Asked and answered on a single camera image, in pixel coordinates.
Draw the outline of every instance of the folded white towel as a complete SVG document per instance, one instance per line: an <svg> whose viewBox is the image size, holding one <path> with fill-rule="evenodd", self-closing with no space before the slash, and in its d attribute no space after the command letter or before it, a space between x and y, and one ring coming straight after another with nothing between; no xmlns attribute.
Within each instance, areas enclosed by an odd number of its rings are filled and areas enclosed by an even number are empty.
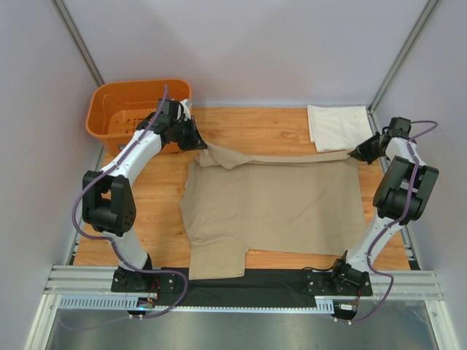
<svg viewBox="0 0 467 350"><path fill-rule="evenodd" d="M310 140L318 152L354 149L373 135L365 106L308 106L308 123Z"/></svg>

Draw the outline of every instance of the beige cloth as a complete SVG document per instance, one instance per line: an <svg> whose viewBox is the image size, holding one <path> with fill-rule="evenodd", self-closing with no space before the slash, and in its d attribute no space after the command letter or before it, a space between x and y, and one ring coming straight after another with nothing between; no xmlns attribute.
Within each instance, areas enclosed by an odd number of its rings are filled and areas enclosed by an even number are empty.
<svg viewBox="0 0 467 350"><path fill-rule="evenodd" d="M347 152L276 157L208 144L188 167L180 208L190 279L243 276L248 249L340 255L365 229Z"/></svg>

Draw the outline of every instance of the orange basket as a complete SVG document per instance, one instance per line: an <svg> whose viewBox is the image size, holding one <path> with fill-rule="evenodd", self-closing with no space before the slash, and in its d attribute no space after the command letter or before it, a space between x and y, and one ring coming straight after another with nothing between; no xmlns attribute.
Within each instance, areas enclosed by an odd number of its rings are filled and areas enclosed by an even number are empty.
<svg viewBox="0 0 467 350"><path fill-rule="evenodd" d="M102 85L93 95L86 119L88 133L112 154L118 155L133 137L138 124L154 112L167 84L169 96L181 101L191 99L190 85L181 79L137 80ZM170 143L164 153L179 152Z"/></svg>

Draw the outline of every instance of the wooden tabletop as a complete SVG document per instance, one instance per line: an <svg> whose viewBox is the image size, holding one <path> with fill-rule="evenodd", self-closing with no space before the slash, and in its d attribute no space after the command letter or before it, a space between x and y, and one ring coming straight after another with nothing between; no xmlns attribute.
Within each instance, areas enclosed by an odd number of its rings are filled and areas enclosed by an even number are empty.
<svg viewBox="0 0 467 350"><path fill-rule="evenodd" d="M203 139L222 147L255 155L316 153L309 140L305 108L193 108L193 115ZM185 190L188 164L197 152L156 155L134 183L135 230L154 266L188 267L190 264L190 242L185 235L179 202ZM112 159L106 155L104 165ZM382 179L378 162L371 166L361 163L359 177L363 209L369 222L374 212L371 202ZM91 227L85 230L96 234ZM331 255L250 250L247 268L328 268L335 259ZM107 242L84 238L74 264L117 265L117 258ZM391 238L375 267L409 270L400 234Z"/></svg>

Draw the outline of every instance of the white wall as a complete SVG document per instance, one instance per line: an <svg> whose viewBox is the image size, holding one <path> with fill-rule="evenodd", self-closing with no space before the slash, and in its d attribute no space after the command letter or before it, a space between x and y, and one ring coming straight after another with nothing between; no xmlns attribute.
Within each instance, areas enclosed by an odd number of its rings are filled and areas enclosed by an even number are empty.
<svg viewBox="0 0 467 350"><path fill-rule="evenodd" d="M396 116L439 122L419 140L420 155L440 176L413 225L414 240L422 266L438 275L462 349L467 349L466 14L467 1L441 2L377 109L381 126Z"/></svg>
<svg viewBox="0 0 467 350"><path fill-rule="evenodd" d="M426 0L66 0L106 82L183 77L197 104L369 104Z"/></svg>
<svg viewBox="0 0 467 350"><path fill-rule="evenodd" d="M96 164L84 127L96 86L48 0L1 1L0 46L0 347L16 350Z"/></svg>

